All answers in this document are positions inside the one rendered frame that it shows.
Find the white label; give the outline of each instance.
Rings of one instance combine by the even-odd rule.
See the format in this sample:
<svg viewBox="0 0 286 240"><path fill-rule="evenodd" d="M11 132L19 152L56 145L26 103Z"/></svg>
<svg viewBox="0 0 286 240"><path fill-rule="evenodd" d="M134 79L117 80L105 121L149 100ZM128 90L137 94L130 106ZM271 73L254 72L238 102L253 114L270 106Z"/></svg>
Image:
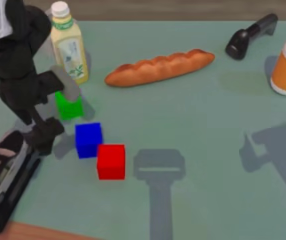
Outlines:
<svg viewBox="0 0 286 240"><path fill-rule="evenodd" d="M84 76L84 63L81 57L80 43L77 38L69 38L58 45L65 71L74 80Z"/></svg>

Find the bottle label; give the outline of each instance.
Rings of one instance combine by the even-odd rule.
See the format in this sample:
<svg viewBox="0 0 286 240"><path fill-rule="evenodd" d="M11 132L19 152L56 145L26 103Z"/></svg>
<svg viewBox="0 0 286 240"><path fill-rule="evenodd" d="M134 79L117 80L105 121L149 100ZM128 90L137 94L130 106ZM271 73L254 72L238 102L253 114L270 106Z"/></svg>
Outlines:
<svg viewBox="0 0 286 240"><path fill-rule="evenodd" d="M53 21L53 26L57 29L57 30L67 30L69 28L71 28L74 24L74 20L73 18L71 18L68 22L65 23L57 23Z"/></svg>
<svg viewBox="0 0 286 240"><path fill-rule="evenodd" d="M57 46L65 71L71 78L76 80L84 77L80 41L77 38L68 38L61 41Z"/></svg>

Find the baguette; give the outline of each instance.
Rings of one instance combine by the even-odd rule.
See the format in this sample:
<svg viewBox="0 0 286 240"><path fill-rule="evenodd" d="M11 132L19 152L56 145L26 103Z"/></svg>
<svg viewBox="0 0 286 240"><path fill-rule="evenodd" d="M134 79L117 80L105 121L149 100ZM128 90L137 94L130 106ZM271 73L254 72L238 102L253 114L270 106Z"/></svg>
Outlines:
<svg viewBox="0 0 286 240"><path fill-rule="evenodd" d="M171 79L204 68L213 62L215 55L201 49L170 56L157 56L135 64L123 64L108 74L105 83L112 87L133 87Z"/></svg>

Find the white bottle cap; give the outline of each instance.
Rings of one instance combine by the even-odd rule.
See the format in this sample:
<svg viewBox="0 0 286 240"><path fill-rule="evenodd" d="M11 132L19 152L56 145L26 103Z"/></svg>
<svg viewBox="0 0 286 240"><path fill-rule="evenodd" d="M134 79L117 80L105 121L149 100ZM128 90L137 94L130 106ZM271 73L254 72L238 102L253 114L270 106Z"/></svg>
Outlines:
<svg viewBox="0 0 286 240"><path fill-rule="evenodd" d="M70 14L70 9L66 2L57 1L52 4L51 12L52 12L53 17L65 18Z"/></svg>

